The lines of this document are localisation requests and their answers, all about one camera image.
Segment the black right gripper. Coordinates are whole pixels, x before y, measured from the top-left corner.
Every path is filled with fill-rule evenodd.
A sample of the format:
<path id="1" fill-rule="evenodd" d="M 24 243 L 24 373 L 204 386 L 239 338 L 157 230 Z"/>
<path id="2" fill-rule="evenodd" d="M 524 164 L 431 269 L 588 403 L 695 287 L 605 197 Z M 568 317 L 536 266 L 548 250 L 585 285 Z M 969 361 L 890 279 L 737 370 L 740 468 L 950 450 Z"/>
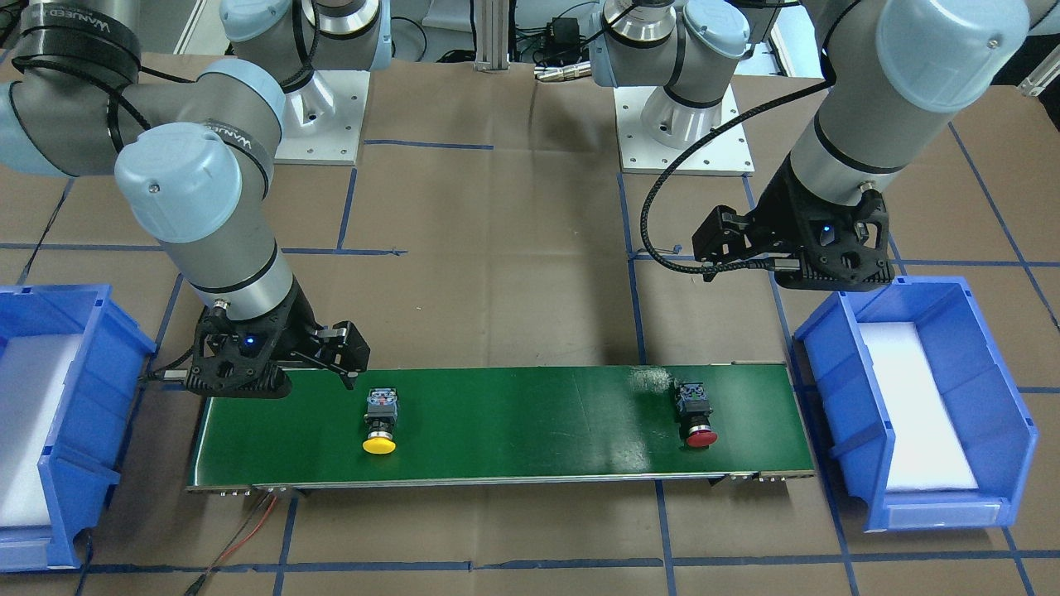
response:
<path id="1" fill-rule="evenodd" d="M 212 306 L 195 332 L 183 387 L 204 397 L 286 397 L 289 367 L 328 370 L 353 390 L 369 366 L 370 347 L 356 325 L 317 325 L 296 281 L 280 305 L 264 315 L 236 321 Z"/>

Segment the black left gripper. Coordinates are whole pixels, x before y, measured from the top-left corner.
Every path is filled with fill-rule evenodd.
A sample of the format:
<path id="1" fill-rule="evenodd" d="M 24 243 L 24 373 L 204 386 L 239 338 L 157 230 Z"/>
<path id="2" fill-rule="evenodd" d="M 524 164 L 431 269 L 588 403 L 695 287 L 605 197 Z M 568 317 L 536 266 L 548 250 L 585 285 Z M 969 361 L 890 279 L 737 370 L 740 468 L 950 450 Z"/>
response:
<path id="1" fill-rule="evenodd" d="M 716 207 L 692 235 L 692 247 L 699 262 L 716 264 L 784 253 L 797 260 L 791 271 L 773 274 L 785 288 L 874 291 L 894 279 L 888 241 L 882 193 L 856 191 L 853 206 L 825 201 L 785 159 L 756 208 L 739 215 L 731 207 Z"/>

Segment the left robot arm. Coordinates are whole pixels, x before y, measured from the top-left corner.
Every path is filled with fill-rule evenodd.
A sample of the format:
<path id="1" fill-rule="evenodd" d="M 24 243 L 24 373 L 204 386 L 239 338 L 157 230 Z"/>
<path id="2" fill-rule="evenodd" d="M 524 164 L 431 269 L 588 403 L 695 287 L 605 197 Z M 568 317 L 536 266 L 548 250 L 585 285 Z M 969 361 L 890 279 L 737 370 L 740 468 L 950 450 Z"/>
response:
<path id="1" fill-rule="evenodd" d="M 654 88 L 646 123 L 679 150 L 648 190 L 647 255 L 712 281 L 766 269 L 785 288 L 873 291 L 893 279 L 884 190 L 989 87 L 1030 35 L 1058 30 L 1056 1 L 807 1 L 822 83 L 726 121 L 720 102 L 749 48 L 738 1 L 598 1 L 588 38 L 603 87 Z M 694 265 L 667 259 L 650 210 L 681 164 L 723 133 L 776 107 L 822 105 L 748 214 L 720 206 L 692 239 Z"/>

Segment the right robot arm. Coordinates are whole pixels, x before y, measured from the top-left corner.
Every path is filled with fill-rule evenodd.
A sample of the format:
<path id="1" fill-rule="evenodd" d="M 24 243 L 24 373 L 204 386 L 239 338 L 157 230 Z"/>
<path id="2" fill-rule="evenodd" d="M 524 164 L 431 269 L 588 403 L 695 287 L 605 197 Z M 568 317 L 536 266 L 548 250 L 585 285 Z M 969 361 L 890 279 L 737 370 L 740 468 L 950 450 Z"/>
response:
<path id="1" fill-rule="evenodd" d="M 224 1 L 234 57 L 195 78 L 141 75 L 136 1 L 31 1 L 2 85 L 2 162 L 33 175 L 110 175 L 132 215 L 202 301 L 183 386 L 286 397 L 285 366 L 352 389 L 370 348 L 355 325 L 315 320 L 261 204 L 287 133 L 330 123 L 333 99 L 295 116 L 322 69 L 391 60 L 386 1 Z"/>

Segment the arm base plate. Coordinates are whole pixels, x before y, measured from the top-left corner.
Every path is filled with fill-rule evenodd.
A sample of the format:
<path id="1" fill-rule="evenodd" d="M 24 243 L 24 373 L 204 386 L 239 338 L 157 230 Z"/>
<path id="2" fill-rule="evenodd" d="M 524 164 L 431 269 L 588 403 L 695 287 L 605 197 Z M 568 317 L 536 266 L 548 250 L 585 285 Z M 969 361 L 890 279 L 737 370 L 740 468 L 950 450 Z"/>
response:
<path id="1" fill-rule="evenodd" d="M 317 70 L 288 94 L 275 162 L 356 165 L 370 76 L 357 70 Z"/>
<path id="2" fill-rule="evenodd" d="M 614 90 L 614 113 L 622 172 L 659 174 L 682 151 L 740 112 L 731 87 L 720 104 L 708 108 L 677 104 L 662 87 L 625 87 Z M 754 171 L 749 141 L 741 125 L 724 132 L 677 168 L 683 175 L 742 176 Z"/>

